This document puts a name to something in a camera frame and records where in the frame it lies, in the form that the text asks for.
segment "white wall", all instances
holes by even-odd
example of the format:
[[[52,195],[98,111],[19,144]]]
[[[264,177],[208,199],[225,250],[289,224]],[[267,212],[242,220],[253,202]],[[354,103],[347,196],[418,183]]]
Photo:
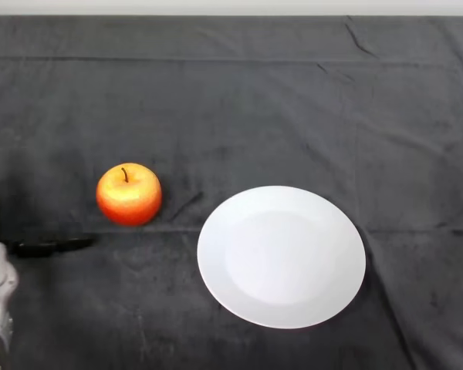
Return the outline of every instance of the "white wall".
[[[0,0],[0,14],[463,15],[463,0]]]

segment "dark gray cloth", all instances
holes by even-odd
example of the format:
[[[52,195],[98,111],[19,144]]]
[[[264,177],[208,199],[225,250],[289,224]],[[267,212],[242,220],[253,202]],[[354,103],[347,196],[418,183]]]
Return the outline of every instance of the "dark gray cloth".
[[[164,206],[96,207],[133,161]],[[261,185],[360,228],[366,280],[335,318],[249,324],[206,290],[200,227]],[[0,18],[2,237],[102,235],[15,261],[17,369],[463,369],[463,18]]]

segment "apple stem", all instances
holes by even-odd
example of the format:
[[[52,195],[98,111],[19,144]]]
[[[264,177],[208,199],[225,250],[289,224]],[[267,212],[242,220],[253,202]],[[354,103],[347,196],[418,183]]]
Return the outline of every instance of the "apple stem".
[[[127,175],[127,172],[123,167],[122,167],[122,171],[123,171],[123,173],[125,173],[125,182],[128,183],[129,182],[129,176]]]

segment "plate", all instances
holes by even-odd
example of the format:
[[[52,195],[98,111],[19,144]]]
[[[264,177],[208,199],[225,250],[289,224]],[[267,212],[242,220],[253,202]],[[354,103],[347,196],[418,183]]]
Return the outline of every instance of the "plate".
[[[227,199],[198,240],[204,283],[235,315],[304,328],[342,311],[365,274],[363,242],[328,200],[294,187],[257,187]]]

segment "apple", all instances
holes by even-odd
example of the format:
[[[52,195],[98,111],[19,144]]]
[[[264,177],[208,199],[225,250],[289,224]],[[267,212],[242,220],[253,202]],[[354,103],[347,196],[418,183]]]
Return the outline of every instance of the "apple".
[[[161,207],[160,181],[145,166],[123,163],[108,170],[96,188],[96,202],[106,217],[124,226],[151,220]]]

